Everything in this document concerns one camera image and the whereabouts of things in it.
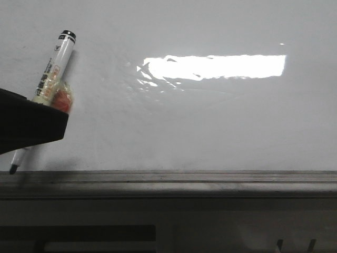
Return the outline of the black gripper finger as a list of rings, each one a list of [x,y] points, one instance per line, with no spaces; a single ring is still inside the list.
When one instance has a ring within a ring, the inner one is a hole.
[[[1,89],[1,154],[61,140],[68,114]]]

